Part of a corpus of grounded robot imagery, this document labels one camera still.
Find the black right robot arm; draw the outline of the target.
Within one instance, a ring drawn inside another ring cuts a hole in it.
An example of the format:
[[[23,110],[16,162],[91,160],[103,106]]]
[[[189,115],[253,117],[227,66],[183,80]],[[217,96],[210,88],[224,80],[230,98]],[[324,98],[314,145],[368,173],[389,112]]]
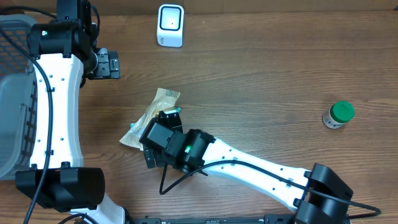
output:
[[[246,154],[200,130],[182,130],[178,113],[152,118],[139,142],[150,151],[149,167],[172,166],[188,175],[196,172],[231,179],[262,192],[290,211],[294,223],[344,223],[353,191],[329,167],[311,170],[275,164]]]

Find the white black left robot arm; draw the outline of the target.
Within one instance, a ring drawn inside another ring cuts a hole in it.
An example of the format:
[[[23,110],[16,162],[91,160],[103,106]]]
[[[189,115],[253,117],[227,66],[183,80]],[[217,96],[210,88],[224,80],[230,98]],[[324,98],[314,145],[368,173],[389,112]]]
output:
[[[37,124],[29,168],[16,187],[33,205],[85,223],[129,223],[105,192],[104,173],[85,167],[78,134],[79,92],[86,80],[118,79],[116,52],[96,45],[100,32],[88,1],[59,1],[53,21],[34,24],[27,58],[37,79]]]

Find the brown snack package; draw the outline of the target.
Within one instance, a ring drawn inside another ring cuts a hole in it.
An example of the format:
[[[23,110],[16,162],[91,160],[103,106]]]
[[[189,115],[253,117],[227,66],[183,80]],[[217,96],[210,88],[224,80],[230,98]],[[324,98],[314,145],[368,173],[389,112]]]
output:
[[[139,142],[146,126],[152,118],[155,118],[160,111],[172,111],[180,97],[180,92],[158,88],[152,103],[146,108],[144,114],[135,122],[133,128],[119,140],[125,146],[144,150],[144,146]]]

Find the green lid jar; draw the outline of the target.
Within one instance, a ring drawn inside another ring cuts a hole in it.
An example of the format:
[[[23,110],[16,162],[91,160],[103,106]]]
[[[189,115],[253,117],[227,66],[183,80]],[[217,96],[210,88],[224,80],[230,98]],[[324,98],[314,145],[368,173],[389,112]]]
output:
[[[324,125],[330,129],[339,129],[350,122],[355,115],[354,107],[347,101],[338,101],[322,115]]]

